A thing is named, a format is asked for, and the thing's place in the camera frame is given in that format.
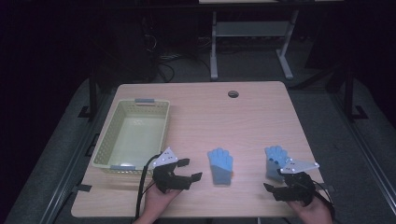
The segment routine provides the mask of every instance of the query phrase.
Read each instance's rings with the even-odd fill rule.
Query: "gray carpet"
[[[262,50],[220,54],[219,81],[279,80],[286,86],[293,86],[317,72],[304,69],[309,41],[294,41],[287,58],[295,79],[286,80],[276,60],[275,47],[276,43],[271,42]],[[208,65],[208,57],[208,53],[202,53],[199,55],[201,61],[182,59],[168,63],[176,72],[172,82],[209,81],[209,71],[204,64]],[[166,67],[163,71],[168,77],[172,75]],[[396,168],[393,162],[396,158],[396,132],[358,81],[355,82],[354,103],[363,107],[369,119],[348,122],[339,105],[343,92],[327,93],[324,90],[327,79],[323,78],[305,91],[290,91],[290,98],[308,143],[320,163],[325,183],[335,189],[331,196],[336,218],[343,224],[396,223],[396,216],[363,156],[361,139],[357,138],[354,130],[359,131],[393,185],[396,184],[396,176],[392,175]],[[154,82],[163,80],[157,77]],[[90,149],[95,134],[101,131],[114,92],[99,93],[99,96],[100,108],[96,118],[92,122],[78,118],[80,109],[89,102],[88,83],[81,84],[10,212],[7,223],[131,223],[132,218],[76,218],[70,214],[76,197],[73,187],[83,177],[90,159],[84,156],[85,152]],[[71,175],[64,176],[67,170]],[[59,198],[59,203],[53,203],[52,198]],[[219,218],[213,223],[248,224],[256,221],[242,217]],[[184,218],[161,220],[161,223],[205,222],[205,219]],[[290,222],[297,224],[300,220],[290,218]],[[261,218],[261,223],[286,222],[282,218]]]

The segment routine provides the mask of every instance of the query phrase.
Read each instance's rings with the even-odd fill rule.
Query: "dark background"
[[[0,2],[0,222],[83,80],[94,72],[106,91],[123,82],[150,82],[155,77],[152,55],[145,50],[140,12],[109,12],[95,7],[100,2]],[[327,14],[308,65],[327,68],[346,59],[396,127],[394,8],[381,1],[348,2],[343,9]],[[206,32],[200,24],[210,22],[204,12],[194,12],[193,17],[189,13],[164,15],[151,32],[163,43],[179,47]],[[297,33],[302,26],[316,26],[309,18],[302,14]],[[106,46],[119,61],[109,60],[98,46]],[[99,71],[97,64],[106,68]]]

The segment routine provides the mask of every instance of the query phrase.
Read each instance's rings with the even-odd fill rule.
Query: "table leg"
[[[288,31],[286,32],[286,35],[285,35],[285,43],[283,44],[281,49],[276,50],[277,58],[279,59],[280,65],[282,66],[282,69],[283,69],[283,73],[285,74],[285,77],[287,79],[293,79],[293,74],[289,68],[289,64],[288,64],[288,61],[286,60],[285,56],[286,56],[286,50],[288,49],[288,46],[289,46],[291,35],[293,34],[295,23],[297,21],[298,13],[299,13],[299,10],[293,11],[293,13],[291,15],[289,26],[288,26]]]

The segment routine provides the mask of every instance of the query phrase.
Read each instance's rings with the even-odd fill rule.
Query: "metal stand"
[[[287,79],[292,79],[286,51],[289,46],[294,25],[299,11],[294,10],[289,21],[219,21],[217,22],[216,11],[213,12],[212,21],[212,51],[210,52],[210,78],[217,80],[218,62],[216,57],[217,36],[285,36],[285,42],[281,49],[276,51],[277,58],[282,66]]]
[[[79,118],[89,118],[92,121],[96,115],[97,101],[96,101],[96,82],[94,78],[94,72],[91,72],[90,78],[88,79],[90,86],[90,106],[83,106],[79,112]]]

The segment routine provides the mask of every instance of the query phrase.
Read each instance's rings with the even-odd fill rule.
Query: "metal frame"
[[[216,41],[218,36],[284,36],[285,42],[281,49],[276,50],[283,73],[287,79],[293,79],[286,51],[293,34],[299,10],[294,10],[289,21],[217,21],[217,13],[213,11],[212,50],[210,52],[210,79],[219,78]]]

